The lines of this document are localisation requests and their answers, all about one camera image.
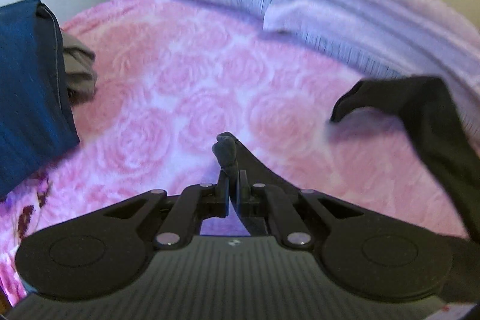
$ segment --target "black cloth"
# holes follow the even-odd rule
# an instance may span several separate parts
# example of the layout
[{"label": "black cloth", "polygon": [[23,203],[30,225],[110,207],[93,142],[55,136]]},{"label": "black cloth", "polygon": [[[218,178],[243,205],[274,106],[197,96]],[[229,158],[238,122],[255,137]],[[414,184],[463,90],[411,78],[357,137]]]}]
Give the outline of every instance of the black cloth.
[{"label": "black cloth", "polygon": [[[269,183],[282,188],[291,198],[298,202],[300,189],[265,167],[235,136],[229,132],[217,136],[217,143],[212,147],[222,170],[228,175],[233,185],[230,197],[236,207],[235,193],[240,170],[245,170],[249,183]],[[251,235],[268,235],[264,219],[239,216]],[[438,296],[445,302],[480,301],[480,244],[463,238],[439,235],[452,250],[453,262],[450,273]]]},{"label": "black cloth", "polygon": [[400,117],[417,155],[451,197],[471,239],[480,243],[480,159],[444,82],[430,76],[361,80],[337,101],[330,120],[339,122],[362,107]]},{"label": "black cloth", "polygon": [[0,198],[79,142],[61,36],[40,0],[0,8]]},{"label": "black cloth", "polygon": [[461,320],[478,320],[480,319],[480,304],[474,307],[469,313],[467,313]]}]

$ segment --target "bedsheet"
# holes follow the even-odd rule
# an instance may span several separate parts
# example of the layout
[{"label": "bedsheet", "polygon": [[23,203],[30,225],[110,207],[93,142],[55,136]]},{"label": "bedsheet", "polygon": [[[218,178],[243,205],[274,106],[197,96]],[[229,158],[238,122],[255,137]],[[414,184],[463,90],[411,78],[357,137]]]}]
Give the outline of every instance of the bedsheet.
[{"label": "bedsheet", "polygon": [[[401,123],[364,110],[328,123],[362,75],[252,16],[188,0],[112,0],[63,27],[97,53],[97,93],[74,107],[80,146],[0,202],[0,287],[25,295],[23,237],[145,192],[215,182],[215,136],[230,131],[301,188],[433,231],[466,236]],[[205,234],[246,235],[232,214]]]}]

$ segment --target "rose pattern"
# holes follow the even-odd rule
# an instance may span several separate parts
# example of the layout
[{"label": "rose pattern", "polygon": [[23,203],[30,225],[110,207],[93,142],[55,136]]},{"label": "rose pattern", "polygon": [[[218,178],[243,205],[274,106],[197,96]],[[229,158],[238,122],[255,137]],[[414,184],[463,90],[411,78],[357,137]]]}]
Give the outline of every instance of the rose pattern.
[{"label": "rose pattern", "polygon": [[122,79],[99,81],[94,102],[75,108],[73,116],[80,136],[101,133],[118,122],[123,109],[145,98],[142,86]]},{"label": "rose pattern", "polygon": [[286,154],[304,151],[314,140],[316,111],[308,97],[262,92],[251,101],[250,131],[269,150]]},{"label": "rose pattern", "polygon": [[169,61],[158,67],[155,89],[160,94],[186,93],[209,75],[213,64],[199,55],[172,53]]},{"label": "rose pattern", "polygon": [[162,109],[131,113],[97,142],[98,170],[124,180],[152,174],[168,155],[172,133],[171,115]]},{"label": "rose pattern", "polygon": [[188,151],[211,154],[217,134],[239,129],[241,109],[233,91],[203,88],[181,100],[176,114],[189,118],[180,130],[180,144]]},{"label": "rose pattern", "polygon": [[[25,294],[19,222],[29,235],[153,187],[214,182],[211,146],[226,130],[297,186],[466,236],[399,121],[364,110],[326,122],[362,75],[263,33],[257,18],[190,0],[111,0],[63,28],[97,53],[97,94],[73,108],[81,144],[46,168],[47,195],[33,178],[0,200],[0,287],[13,304]],[[203,231],[245,233],[234,214]]]},{"label": "rose pattern", "polygon": [[222,66],[220,83],[234,88],[258,86],[265,79],[265,61],[249,48],[236,47],[222,54],[217,61]]}]

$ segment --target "gray folded cloth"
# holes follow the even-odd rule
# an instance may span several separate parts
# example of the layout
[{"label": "gray folded cloth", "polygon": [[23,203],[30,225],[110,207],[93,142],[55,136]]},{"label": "gray folded cloth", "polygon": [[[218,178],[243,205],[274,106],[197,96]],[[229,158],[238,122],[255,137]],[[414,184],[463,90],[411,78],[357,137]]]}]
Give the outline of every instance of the gray folded cloth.
[{"label": "gray folded cloth", "polygon": [[97,73],[93,69],[95,53],[78,39],[62,31],[63,61],[70,100],[89,100],[95,93]]}]

